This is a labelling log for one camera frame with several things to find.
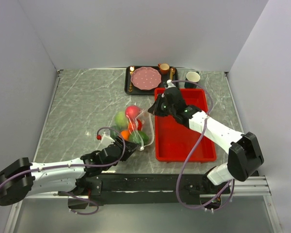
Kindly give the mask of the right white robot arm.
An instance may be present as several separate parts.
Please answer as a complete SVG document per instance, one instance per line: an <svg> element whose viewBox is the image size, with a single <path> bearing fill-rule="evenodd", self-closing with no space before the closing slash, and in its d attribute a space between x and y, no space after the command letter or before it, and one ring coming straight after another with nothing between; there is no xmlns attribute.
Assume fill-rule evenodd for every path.
<svg viewBox="0 0 291 233"><path fill-rule="evenodd" d="M178 124L202 133L228 154L227 162L211 169L202 182L207 193L214 193L220 184L232 179L244 182L264 163L258 139L253 133L233 130L202 109L188 105L176 87L169 87L159 94L148 112L158 117L172 116Z"/></svg>

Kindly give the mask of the orange tangerine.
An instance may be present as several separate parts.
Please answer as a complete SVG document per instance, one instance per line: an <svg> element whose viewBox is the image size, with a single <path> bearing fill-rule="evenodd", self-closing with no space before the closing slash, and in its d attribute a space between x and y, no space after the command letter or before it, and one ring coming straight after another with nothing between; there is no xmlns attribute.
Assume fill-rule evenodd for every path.
<svg viewBox="0 0 291 233"><path fill-rule="evenodd" d="M121 132L122 137L126 140L129 141L129 137L130 137L130 131L129 130L123 130Z"/></svg>

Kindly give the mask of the green bell pepper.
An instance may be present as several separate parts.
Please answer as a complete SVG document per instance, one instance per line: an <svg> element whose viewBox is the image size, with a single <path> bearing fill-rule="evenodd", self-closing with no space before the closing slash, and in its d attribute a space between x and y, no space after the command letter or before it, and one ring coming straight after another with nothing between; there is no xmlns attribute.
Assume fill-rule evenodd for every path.
<svg viewBox="0 0 291 233"><path fill-rule="evenodd" d="M149 141L149 137L143 131L133 131L129 136L129 141L136 144L141 144L143 141L146 144Z"/></svg>

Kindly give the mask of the green avocado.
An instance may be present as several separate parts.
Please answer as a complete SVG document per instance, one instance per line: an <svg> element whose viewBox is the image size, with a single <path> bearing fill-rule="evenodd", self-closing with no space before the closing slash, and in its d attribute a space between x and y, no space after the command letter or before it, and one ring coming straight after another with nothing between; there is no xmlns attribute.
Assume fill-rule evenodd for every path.
<svg viewBox="0 0 291 233"><path fill-rule="evenodd" d="M117 125L111 126L110 136L112 138L116 138L120 132L121 132L121 128L120 127L118 127Z"/></svg>

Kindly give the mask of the red apple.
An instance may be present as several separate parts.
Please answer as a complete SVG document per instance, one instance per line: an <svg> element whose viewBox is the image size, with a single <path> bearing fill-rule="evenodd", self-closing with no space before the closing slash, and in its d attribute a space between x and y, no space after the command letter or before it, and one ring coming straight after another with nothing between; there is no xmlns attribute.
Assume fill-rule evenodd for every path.
<svg viewBox="0 0 291 233"><path fill-rule="evenodd" d="M129 119L136 119L140 114L141 109L136 105L130 105L125 109L125 116Z"/></svg>

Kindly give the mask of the red yellow peach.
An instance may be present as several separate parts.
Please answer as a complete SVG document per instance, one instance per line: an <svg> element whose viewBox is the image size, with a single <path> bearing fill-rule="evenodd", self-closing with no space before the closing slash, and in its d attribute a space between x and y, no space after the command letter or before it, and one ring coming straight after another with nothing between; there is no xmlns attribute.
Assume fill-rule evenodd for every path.
<svg viewBox="0 0 291 233"><path fill-rule="evenodd" d="M142 122L137 119L136 121L131 121L129 124L128 124L128 130L131 132L133 131L141 131L142 130Z"/></svg>

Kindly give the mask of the clear zip top bag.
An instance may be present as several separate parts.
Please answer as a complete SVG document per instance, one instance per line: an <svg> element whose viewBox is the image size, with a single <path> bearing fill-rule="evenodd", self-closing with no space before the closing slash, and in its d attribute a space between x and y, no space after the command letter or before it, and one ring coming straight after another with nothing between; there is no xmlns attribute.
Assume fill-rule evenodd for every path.
<svg viewBox="0 0 291 233"><path fill-rule="evenodd" d="M145 109L130 105L118 111L113 118L113 125L106 135L115 140L119 135L138 145L137 150L143 151L154 142L154 127L151 116Z"/></svg>

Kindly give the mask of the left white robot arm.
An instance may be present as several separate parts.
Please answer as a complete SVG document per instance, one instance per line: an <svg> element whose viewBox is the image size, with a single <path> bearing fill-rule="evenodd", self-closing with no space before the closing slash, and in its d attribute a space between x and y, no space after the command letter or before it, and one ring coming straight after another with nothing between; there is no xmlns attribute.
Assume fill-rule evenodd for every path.
<svg viewBox="0 0 291 233"><path fill-rule="evenodd" d="M86 178L98 176L118 162L126 161L143 146L143 143L117 138L102 150L68 161L35 163L27 157L17 159L0 171L0 206L53 191L81 195L87 188Z"/></svg>

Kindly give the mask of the light green cabbage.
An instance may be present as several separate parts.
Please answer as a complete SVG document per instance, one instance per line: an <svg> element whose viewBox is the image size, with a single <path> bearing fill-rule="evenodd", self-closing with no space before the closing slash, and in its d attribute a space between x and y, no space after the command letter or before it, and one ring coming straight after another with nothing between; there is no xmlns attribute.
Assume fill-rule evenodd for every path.
<svg viewBox="0 0 291 233"><path fill-rule="evenodd" d="M114 117L114 120L116 125L120 128L126 128L129 123L124 111L117 112Z"/></svg>

